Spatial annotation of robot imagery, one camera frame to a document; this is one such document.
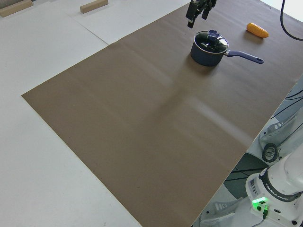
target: black band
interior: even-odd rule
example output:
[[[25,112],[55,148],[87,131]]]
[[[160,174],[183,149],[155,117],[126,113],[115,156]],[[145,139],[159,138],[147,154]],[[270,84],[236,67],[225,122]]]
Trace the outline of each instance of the black band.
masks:
[[[269,168],[266,169],[264,174],[259,175],[259,179],[263,182],[264,187],[272,196],[274,196],[277,200],[280,200],[283,202],[292,202],[301,196],[300,192],[298,192],[297,194],[294,194],[294,195],[284,195],[284,194],[278,192],[269,181],[268,169]]]

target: pot handle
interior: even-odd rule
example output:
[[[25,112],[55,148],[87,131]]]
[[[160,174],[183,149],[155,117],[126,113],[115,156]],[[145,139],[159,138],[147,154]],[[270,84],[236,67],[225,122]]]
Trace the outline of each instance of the pot handle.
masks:
[[[227,57],[233,57],[233,56],[239,56],[239,57],[242,57],[242,58],[245,58],[247,60],[250,60],[250,61],[253,61],[253,62],[256,62],[258,64],[263,64],[264,63],[264,60],[263,59],[260,59],[258,57],[255,57],[253,55],[250,55],[248,53],[244,53],[242,51],[230,51],[230,50],[227,50],[225,53],[224,53],[225,56]]]

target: brown paper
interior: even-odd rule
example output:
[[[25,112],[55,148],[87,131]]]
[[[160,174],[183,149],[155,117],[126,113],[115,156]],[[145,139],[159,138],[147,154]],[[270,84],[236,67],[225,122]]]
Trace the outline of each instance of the brown paper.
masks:
[[[278,10],[218,1],[189,29],[187,7],[23,95],[143,227],[189,227],[303,72],[303,43],[283,33]],[[303,36],[302,23],[285,24]],[[194,34],[210,29],[265,63],[197,64]]]

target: green light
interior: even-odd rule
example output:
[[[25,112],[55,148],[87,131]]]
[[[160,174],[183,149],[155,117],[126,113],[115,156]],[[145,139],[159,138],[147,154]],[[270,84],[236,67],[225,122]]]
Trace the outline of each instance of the green light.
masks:
[[[258,202],[261,202],[261,201],[266,201],[267,198],[266,197],[262,197],[262,198],[259,198],[259,199],[256,199],[256,200],[253,200],[252,203],[258,203]]]

